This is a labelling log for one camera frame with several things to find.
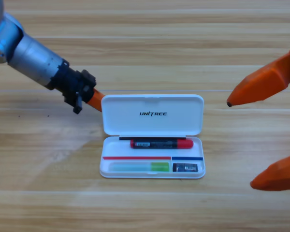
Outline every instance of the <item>blue stripe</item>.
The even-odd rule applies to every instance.
[[[172,157],[172,160],[203,160],[203,157]]]

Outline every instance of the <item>red marker cap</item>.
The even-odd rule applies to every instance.
[[[177,140],[177,148],[184,149],[184,148],[192,148],[193,141],[189,139],[178,139]]]

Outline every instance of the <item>wooden table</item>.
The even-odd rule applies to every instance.
[[[290,191],[249,183],[290,155],[290,87],[228,108],[290,49],[290,0],[6,0],[27,33],[105,94],[205,100],[200,180],[105,179],[102,115],[0,65],[0,232],[290,232]]]

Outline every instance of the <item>case lid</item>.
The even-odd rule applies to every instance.
[[[107,95],[104,131],[123,137],[185,137],[202,130],[204,100],[195,94]]]

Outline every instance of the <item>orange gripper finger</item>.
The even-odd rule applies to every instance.
[[[263,191],[290,190],[290,156],[270,165],[250,185]]]
[[[93,97],[87,102],[87,104],[102,112],[101,101],[104,96],[104,94],[94,89]]]
[[[231,107],[263,101],[287,88],[289,83],[290,51],[242,80],[227,99],[227,104]]]

